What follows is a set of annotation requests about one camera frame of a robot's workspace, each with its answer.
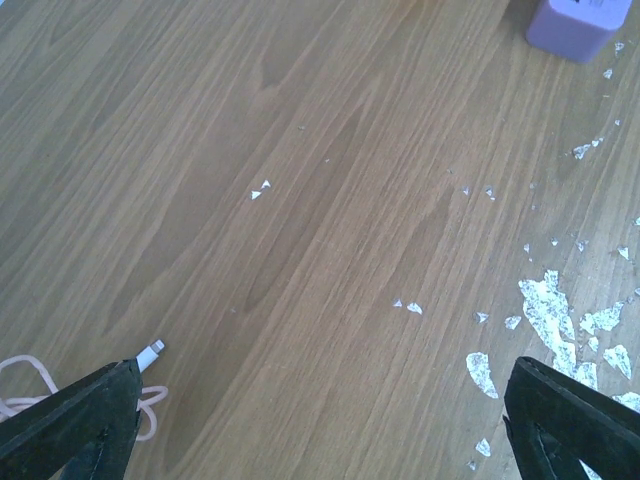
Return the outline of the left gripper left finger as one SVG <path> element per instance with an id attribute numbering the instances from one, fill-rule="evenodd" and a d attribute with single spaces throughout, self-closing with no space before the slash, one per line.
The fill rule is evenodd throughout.
<path id="1" fill-rule="evenodd" d="M 134 359 L 107 364 L 1 424 L 3 479 L 122 479 L 141 424 Z"/>

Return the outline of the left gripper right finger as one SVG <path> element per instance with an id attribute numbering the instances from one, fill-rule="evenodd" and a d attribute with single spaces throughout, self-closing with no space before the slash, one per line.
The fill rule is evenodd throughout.
<path id="1" fill-rule="evenodd" d="M 516 359 L 503 417 L 523 479 L 639 477 L 639 414 L 532 357 Z"/>

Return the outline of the purple power strip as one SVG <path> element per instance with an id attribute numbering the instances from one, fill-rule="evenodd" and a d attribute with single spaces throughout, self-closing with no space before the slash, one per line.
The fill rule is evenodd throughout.
<path id="1" fill-rule="evenodd" d="M 527 42 L 576 63 L 590 62 L 624 25 L 632 0 L 539 1 Z"/>

